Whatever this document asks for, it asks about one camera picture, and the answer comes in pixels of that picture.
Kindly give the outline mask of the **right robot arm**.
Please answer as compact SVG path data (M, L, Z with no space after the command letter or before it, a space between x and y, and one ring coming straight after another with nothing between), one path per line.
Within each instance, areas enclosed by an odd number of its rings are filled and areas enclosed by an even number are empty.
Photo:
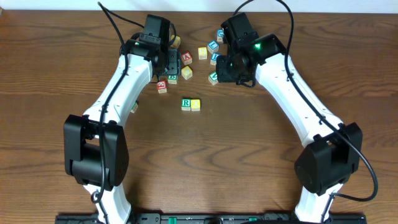
M274 34L226 35L227 54L216 59L218 81L263 86L292 123L304 148L294 169L302 184L292 220L302 223L355 223L359 216L332 215L339 191L359 167L363 134L344 124L297 73L287 47Z

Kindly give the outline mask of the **yellow O letter block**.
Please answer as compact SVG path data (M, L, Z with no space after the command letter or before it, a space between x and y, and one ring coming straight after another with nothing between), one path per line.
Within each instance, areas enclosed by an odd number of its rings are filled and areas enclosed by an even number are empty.
M190 106L192 111L200 111L201 110L201 101L200 99L191 99Z

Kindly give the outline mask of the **green R letter block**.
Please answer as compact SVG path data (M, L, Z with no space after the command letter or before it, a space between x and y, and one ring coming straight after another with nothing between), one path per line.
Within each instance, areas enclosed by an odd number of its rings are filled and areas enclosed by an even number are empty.
M191 99L183 98L181 100L181 109L182 109L182 111L190 111L191 110Z

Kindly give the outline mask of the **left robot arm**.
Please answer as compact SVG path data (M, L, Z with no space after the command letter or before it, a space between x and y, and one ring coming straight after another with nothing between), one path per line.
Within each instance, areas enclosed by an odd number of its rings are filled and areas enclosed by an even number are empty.
M123 179L129 165L124 127L137 98L154 75L180 75L177 49L129 40L106 88L83 115L63 127L65 171L94 200L96 223L127 223L132 206Z

